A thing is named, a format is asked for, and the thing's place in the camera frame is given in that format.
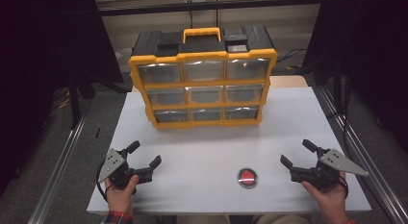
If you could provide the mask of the light wooden table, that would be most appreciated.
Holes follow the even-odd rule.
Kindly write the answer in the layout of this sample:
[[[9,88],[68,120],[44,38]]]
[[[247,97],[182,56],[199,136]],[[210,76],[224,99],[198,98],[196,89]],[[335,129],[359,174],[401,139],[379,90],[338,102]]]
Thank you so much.
[[[186,83],[166,83],[166,84],[146,84],[143,86],[133,86],[132,92],[145,92],[147,89],[165,90],[168,88],[182,88],[190,90],[195,87],[218,87],[221,92],[227,86],[247,86],[263,85],[273,88],[278,87],[307,87],[306,80],[300,75],[270,76],[260,80],[237,80],[237,81],[209,81],[209,82],[186,82]]]

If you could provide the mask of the black horizontal bar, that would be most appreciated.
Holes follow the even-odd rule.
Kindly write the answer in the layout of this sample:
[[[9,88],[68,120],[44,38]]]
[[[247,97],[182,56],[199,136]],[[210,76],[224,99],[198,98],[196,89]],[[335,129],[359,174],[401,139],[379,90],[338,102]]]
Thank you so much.
[[[180,3],[156,6],[140,7],[115,7],[101,8],[98,10],[101,16],[119,16],[132,14],[149,14],[162,12],[194,12],[209,10],[229,10],[243,8],[262,8],[320,4],[323,0],[239,0],[239,1],[215,1],[204,3]]]

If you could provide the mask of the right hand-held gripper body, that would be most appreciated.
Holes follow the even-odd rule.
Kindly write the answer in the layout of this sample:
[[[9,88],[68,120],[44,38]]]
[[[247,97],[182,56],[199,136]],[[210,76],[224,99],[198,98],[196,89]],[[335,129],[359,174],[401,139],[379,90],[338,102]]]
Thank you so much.
[[[340,172],[368,176],[369,172],[335,149],[312,150],[317,153],[317,164],[309,169],[293,166],[290,175],[293,182],[308,182],[317,189],[329,188],[339,182]]]

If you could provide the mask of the aluminium rail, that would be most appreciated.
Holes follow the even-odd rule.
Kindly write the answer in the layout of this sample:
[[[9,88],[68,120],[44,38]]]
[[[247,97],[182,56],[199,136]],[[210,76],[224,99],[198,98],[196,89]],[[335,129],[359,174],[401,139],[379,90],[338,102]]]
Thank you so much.
[[[70,131],[68,139],[65,142],[64,149],[27,224],[43,224],[55,198],[58,187],[61,184],[68,161],[72,155],[80,134],[82,133],[85,122],[86,119],[82,117]]]
[[[386,178],[379,171],[379,166],[374,162],[366,146],[355,133],[347,115],[336,107],[334,96],[327,87],[319,87],[317,92],[323,98],[326,107],[330,111],[328,117],[334,118],[342,130],[342,141],[346,153],[350,157],[352,154],[355,154],[358,161],[369,172],[370,181],[378,192],[378,196],[372,195],[374,198],[378,198],[378,205],[380,205],[380,201],[384,203],[385,209],[383,212],[395,224],[408,224],[408,211],[404,208],[401,200]]]

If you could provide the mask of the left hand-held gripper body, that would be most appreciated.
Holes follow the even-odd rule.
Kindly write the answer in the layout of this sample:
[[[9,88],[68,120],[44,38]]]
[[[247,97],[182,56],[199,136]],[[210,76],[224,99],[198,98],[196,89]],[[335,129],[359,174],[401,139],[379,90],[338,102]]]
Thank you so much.
[[[132,153],[133,150],[123,149],[117,151],[110,149],[97,173],[97,182],[101,184],[109,178],[115,187],[124,189],[130,179],[134,175],[138,175],[140,184],[150,183],[153,178],[153,168],[151,166],[141,169],[130,168],[127,155]]]

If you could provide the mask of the red round container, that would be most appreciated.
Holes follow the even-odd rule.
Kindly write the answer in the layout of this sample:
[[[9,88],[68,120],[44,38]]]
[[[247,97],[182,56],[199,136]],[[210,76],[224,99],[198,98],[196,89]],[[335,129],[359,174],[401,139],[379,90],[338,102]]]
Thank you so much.
[[[254,188],[257,185],[258,175],[251,168],[242,168],[238,173],[237,181],[244,188]]]

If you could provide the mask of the black metal stand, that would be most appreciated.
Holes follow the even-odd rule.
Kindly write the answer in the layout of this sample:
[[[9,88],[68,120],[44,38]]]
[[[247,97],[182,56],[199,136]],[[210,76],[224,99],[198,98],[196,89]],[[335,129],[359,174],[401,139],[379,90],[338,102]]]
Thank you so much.
[[[87,72],[72,70],[68,78],[69,99],[71,103],[72,125],[74,130],[81,119],[78,92],[86,99],[91,99],[95,95],[95,90],[91,85],[91,75]]]

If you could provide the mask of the person's right hand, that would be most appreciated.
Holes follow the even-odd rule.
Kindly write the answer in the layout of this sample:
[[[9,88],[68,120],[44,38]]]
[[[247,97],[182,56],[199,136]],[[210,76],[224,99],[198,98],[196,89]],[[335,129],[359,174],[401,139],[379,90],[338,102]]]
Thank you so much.
[[[346,189],[342,186],[345,183],[345,173],[340,172],[339,182],[327,189],[317,189],[309,182],[302,182],[302,186],[316,199],[319,204],[321,215],[325,219],[342,219],[345,216]]]

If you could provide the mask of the black curtain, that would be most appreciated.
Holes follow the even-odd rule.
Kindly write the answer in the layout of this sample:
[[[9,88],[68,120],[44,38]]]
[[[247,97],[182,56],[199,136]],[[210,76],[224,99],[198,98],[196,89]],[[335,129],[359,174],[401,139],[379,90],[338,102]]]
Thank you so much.
[[[0,0],[0,195],[36,145],[62,87],[121,83],[95,0]]]
[[[408,0],[322,0],[303,65],[324,83],[335,62],[408,152]]]

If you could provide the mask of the person's right leg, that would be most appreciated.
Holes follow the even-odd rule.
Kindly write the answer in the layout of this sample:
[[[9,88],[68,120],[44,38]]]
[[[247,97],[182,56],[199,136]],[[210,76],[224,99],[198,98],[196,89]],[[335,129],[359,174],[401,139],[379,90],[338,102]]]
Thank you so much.
[[[265,214],[255,224],[311,224],[309,216],[297,214]]]

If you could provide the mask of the person's left hand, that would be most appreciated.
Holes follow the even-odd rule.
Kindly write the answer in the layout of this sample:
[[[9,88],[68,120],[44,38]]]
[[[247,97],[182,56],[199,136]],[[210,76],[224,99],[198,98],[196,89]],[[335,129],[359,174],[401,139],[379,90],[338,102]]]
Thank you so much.
[[[107,196],[107,202],[109,211],[111,212],[124,212],[132,214],[132,193],[139,182],[139,176],[134,175],[125,189],[118,189],[109,178],[106,178],[104,183],[106,186],[105,194]]]

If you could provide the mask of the clear plastic drawer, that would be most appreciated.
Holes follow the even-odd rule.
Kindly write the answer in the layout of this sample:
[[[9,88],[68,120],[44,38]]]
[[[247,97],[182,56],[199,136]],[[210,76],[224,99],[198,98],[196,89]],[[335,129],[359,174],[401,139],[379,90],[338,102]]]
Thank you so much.
[[[232,80],[263,78],[268,69],[268,59],[232,60],[226,65],[226,76]]]

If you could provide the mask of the grid of clear drawers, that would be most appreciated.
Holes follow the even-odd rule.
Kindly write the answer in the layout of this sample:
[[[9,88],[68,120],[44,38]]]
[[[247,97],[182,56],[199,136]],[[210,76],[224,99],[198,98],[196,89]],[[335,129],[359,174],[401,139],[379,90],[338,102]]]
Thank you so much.
[[[229,61],[194,61],[183,63],[150,63],[137,67],[141,85],[237,81],[228,79]],[[255,123],[261,119],[263,85],[195,87],[190,90],[147,89],[146,110],[154,124],[234,124]]]

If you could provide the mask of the yellow black drawer organizer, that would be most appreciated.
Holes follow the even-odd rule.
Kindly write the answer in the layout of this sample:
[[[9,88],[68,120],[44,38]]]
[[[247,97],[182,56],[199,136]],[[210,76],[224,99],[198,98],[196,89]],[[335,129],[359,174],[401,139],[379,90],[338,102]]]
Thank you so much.
[[[134,86],[141,86],[137,67],[150,63],[183,63],[194,61],[232,61],[234,59],[268,59],[267,78],[276,65],[278,54],[263,25],[242,26],[236,29],[195,28],[181,32],[142,32],[129,59]],[[141,92],[145,113],[152,125],[158,129],[190,128],[197,126],[241,126],[262,121],[263,107],[267,102],[269,86],[265,87],[261,119],[258,122],[234,124],[172,124],[164,127],[152,122],[146,110],[146,95]]]

